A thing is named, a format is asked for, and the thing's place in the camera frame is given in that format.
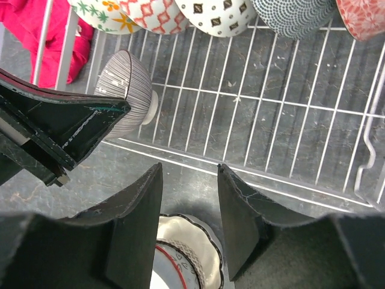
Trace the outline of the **grey hexagon pattern bowl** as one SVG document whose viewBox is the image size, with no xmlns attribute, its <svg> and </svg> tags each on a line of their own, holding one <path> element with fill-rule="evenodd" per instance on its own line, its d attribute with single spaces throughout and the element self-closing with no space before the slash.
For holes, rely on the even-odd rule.
<svg viewBox="0 0 385 289">
<path fill-rule="evenodd" d="M 336 2 L 331 0 L 259 0 L 252 4 L 269 28 L 295 40 L 318 30 L 337 10 Z"/>
</svg>

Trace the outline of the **blue triangle pattern bowl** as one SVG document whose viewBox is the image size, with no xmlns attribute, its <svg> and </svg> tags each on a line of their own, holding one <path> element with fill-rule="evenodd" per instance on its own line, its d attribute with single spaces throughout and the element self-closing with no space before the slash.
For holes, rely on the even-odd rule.
<svg viewBox="0 0 385 289">
<path fill-rule="evenodd" d="M 156 34 L 177 34 L 189 27 L 189 20 L 174 0 L 132 0 L 119 4 L 130 20 Z"/>
</svg>

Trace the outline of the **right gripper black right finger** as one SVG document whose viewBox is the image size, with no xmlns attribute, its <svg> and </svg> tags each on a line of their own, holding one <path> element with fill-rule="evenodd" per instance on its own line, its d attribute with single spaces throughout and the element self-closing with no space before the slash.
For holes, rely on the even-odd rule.
<svg viewBox="0 0 385 289">
<path fill-rule="evenodd" d="M 229 278 L 236 288 L 383 288 L 384 213 L 292 211 L 218 166 Z"/>
</svg>

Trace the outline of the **white wire dish rack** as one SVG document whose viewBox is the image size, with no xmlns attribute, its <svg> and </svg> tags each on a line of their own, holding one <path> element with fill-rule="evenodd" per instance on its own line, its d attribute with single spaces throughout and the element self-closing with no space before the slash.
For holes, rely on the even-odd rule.
<svg viewBox="0 0 385 289">
<path fill-rule="evenodd" d="M 226 163 L 271 197 L 326 210 L 384 210 L 384 36 L 351 37 L 339 18 L 292 40 L 254 19 L 240 36 L 95 32 L 71 84 L 91 93 L 129 50 L 158 94 L 154 119 L 115 148 L 213 174 Z"/>
</svg>

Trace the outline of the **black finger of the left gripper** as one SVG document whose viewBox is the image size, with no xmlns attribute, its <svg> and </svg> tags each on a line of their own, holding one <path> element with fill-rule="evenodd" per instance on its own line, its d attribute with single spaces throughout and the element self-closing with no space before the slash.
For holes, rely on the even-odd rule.
<svg viewBox="0 0 385 289">
<path fill-rule="evenodd" d="M 125 99 L 42 89 L 1 70 L 1 183 L 27 170 L 63 186 L 130 110 Z"/>
</svg>

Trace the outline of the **floral orange green bowl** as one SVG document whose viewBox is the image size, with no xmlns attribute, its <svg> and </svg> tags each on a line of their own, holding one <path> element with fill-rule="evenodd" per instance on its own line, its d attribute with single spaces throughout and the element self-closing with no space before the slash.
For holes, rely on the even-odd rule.
<svg viewBox="0 0 385 289">
<path fill-rule="evenodd" d="M 133 34 L 141 27 L 122 10 L 118 1 L 68 0 L 74 12 L 93 28 L 114 35 Z"/>
</svg>

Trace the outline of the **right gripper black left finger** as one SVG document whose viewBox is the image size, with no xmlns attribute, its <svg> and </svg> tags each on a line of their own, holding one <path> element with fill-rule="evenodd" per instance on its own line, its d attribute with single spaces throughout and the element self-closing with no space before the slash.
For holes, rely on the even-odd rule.
<svg viewBox="0 0 385 289">
<path fill-rule="evenodd" d="M 162 164 L 74 217 L 1 214 L 2 288 L 149 288 Z"/>
</svg>

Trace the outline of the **red rimmed bowl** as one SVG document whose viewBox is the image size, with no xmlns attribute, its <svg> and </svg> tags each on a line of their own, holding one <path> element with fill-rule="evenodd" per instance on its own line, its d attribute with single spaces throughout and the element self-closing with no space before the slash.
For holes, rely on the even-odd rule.
<svg viewBox="0 0 385 289">
<path fill-rule="evenodd" d="M 244 32 L 257 13 L 248 0 L 178 0 L 189 22 L 214 37 L 234 37 Z"/>
</svg>

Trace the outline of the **purple striped bowl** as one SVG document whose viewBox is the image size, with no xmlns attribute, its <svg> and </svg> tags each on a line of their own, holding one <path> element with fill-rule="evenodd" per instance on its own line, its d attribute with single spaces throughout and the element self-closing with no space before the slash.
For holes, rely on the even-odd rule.
<svg viewBox="0 0 385 289">
<path fill-rule="evenodd" d="M 158 94 L 152 89 L 149 72 L 129 51 L 116 52 L 103 68 L 94 90 L 96 96 L 122 98 L 130 112 L 114 125 L 107 138 L 121 138 L 149 124 L 158 109 Z"/>
</svg>

